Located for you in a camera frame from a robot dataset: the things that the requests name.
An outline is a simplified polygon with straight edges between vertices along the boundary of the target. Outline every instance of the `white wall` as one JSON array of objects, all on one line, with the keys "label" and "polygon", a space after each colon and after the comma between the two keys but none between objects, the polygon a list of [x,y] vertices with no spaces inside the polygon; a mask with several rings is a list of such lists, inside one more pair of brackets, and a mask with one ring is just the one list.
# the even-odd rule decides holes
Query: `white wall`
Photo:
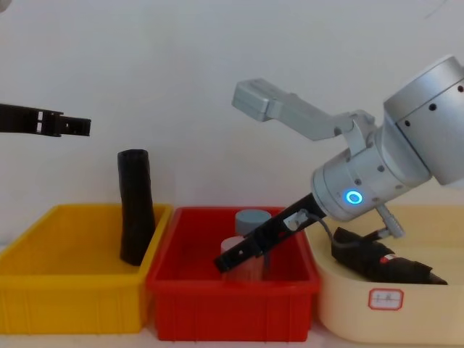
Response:
[{"label": "white wall", "polygon": [[[128,148],[149,150],[156,202],[292,203],[344,140],[255,123],[230,105],[236,82],[264,77],[381,122],[402,82],[445,54],[464,62],[464,1],[442,2],[14,0],[0,14],[0,102],[88,117],[92,129],[0,136],[0,237],[54,204],[118,202]],[[431,182],[399,201],[464,194]]]}]

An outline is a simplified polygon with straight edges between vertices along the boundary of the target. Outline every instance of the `black cylindrical object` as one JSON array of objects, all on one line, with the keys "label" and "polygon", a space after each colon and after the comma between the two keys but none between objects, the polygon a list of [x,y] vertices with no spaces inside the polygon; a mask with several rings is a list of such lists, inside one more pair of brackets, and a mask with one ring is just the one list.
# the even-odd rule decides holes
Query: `black cylindrical object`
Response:
[{"label": "black cylindrical object", "polygon": [[139,266],[155,228],[148,152],[140,149],[120,152],[117,167],[123,202],[120,258]]}]

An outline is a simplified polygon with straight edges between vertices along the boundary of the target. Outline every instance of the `table surface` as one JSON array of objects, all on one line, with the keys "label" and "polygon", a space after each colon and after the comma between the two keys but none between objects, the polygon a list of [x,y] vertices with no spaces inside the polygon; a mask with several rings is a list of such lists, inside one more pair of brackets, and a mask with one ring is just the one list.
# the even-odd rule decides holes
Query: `table surface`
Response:
[{"label": "table surface", "polygon": [[[304,343],[242,343],[242,342],[168,342],[158,341],[156,333],[145,328],[133,335],[74,335],[74,336],[0,336],[0,348],[273,348],[273,347],[309,347],[309,348],[416,348],[411,345],[359,344],[340,339],[321,324],[315,324],[308,340]],[[427,346],[444,348],[450,346]]]}]

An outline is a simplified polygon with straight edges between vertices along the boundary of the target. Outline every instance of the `yellow plastic bin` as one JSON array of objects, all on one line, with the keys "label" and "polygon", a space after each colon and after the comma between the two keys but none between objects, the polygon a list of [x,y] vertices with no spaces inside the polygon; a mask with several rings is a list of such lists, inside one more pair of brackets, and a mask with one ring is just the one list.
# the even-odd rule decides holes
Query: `yellow plastic bin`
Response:
[{"label": "yellow plastic bin", "polygon": [[146,322],[145,277],[172,207],[140,267],[119,258],[120,204],[61,205],[0,256],[0,334],[136,333]]}]

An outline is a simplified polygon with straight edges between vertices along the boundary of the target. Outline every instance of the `pink cup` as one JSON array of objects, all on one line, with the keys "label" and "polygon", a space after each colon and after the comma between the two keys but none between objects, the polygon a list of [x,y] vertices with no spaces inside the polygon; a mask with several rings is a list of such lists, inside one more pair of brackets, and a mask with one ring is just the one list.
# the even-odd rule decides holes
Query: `pink cup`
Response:
[{"label": "pink cup", "polygon": [[[236,246],[244,240],[242,236],[234,236],[224,239],[220,244],[220,252],[226,252],[230,248]],[[223,274],[225,281],[261,281],[264,271],[264,258],[253,257],[244,263],[240,264],[233,270],[229,270]]]}]

